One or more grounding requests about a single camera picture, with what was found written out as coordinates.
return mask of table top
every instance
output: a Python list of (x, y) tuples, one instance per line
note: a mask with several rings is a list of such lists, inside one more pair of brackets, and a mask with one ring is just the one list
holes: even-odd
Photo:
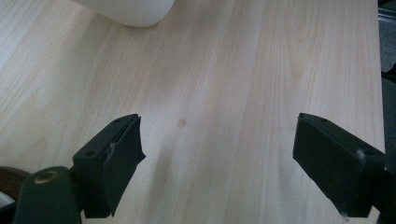
[(71, 167), (142, 117), (147, 158), (116, 215), (86, 223), (345, 223), (292, 159), (298, 114), (384, 150), (375, 0), (176, 0), (145, 29), (64, 0), (0, 17), (1, 165)]

